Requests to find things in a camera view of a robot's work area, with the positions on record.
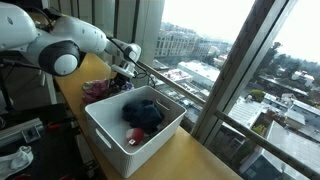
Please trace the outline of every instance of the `white plastic bin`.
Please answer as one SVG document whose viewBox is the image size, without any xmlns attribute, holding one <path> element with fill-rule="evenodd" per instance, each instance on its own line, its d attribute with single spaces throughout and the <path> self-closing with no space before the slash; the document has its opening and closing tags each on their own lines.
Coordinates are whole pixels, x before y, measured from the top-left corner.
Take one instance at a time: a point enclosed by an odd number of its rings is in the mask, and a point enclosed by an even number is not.
<svg viewBox="0 0 320 180">
<path fill-rule="evenodd" d="M 121 118 L 122 107 L 144 99 L 153 100 L 165 115 L 165 119 L 158 126 L 164 129 L 146 143 L 131 146 L 125 137 L 126 131 L 131 127 L 129 122 Z M 85 111 L 90 137 L 124 178 L 133 174 L 173 136 L 186 113 L 185 108 L 149 86 L 90 104 Z"/>
</svg>

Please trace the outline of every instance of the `dark blue fabric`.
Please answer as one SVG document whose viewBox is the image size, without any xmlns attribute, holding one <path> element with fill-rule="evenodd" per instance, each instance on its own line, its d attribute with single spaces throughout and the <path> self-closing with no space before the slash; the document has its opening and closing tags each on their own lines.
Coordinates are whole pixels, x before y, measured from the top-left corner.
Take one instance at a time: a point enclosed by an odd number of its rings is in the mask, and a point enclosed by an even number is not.
<svg viewBox="0 0 320 180">
<path fill-rule="evenodd" d="M 122 118 L 130 122 L 132 128 L 141 128 L 147 134 L 158 130 L 164 115 L 154 105 L 152 100 L 142 100 L 129 103 L 122 108 Z"/>
</svg>

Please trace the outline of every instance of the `wooden table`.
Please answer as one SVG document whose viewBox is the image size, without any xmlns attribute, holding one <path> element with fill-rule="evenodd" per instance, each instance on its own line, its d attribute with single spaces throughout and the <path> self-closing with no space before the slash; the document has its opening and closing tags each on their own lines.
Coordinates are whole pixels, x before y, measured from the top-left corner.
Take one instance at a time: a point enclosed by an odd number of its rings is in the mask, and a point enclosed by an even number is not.
<svg viewBox="0 0 320 180">
<path fill-rule="evenodd" d="M 82 85 L 86 81 L 111 77 L 111 68 L 94 54 L 87 54 L 82 66 L 67 77 L 56 77 L 72 112 L 101 171 L 110 180 L 124 179 L 105 158 L 88 135 Z M 187 180 L 241 179 L 222 161 L 203 147 L 181 127 L 176 134 L 128 179 L 132 180 Z"/>
</svg>

